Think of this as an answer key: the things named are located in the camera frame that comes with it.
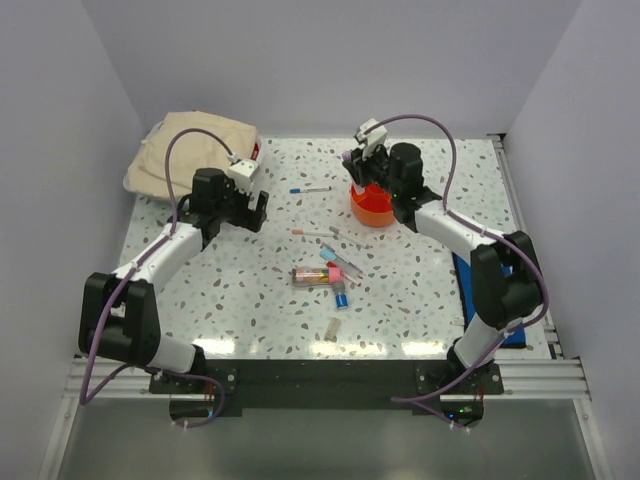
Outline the peach tip white marker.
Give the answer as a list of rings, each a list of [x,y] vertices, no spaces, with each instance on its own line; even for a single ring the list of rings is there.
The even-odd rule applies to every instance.
[[[293,235],[314,236],[314,237],[333,237],[334,236],[334,233],[331,231],[306,230],[306,229],[299,229],[299,228],[291,229],[291,233]]]

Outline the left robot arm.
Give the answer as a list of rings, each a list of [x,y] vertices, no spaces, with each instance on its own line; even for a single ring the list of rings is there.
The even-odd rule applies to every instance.
[[[111,273],[96,272],[84,285],[78,348],[148,371],[172,372],[185,392],[207,380],[203,349],[163,334],[157,296],[172,277],[205,250],[223,224],[260,231],[269,195],[252,195],[251,178],[220,169],[196,171],[192,191],[176,205],[161,234]]]

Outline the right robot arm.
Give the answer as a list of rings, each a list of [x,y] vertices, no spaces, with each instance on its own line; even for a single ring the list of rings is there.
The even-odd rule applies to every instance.
[[[374,185],[388,194],[396,220],[415,233],[447,247],[470,268],[475,314],[465,333],[449,349],[448,386],[469,392],[481,380],[481,366],[513,329],[548,308],[544,284],[530,237],[486,229],[447,209],[444,198],[424,183],[420,149],[410,143],[343,154],[343,167],[355,185]]]

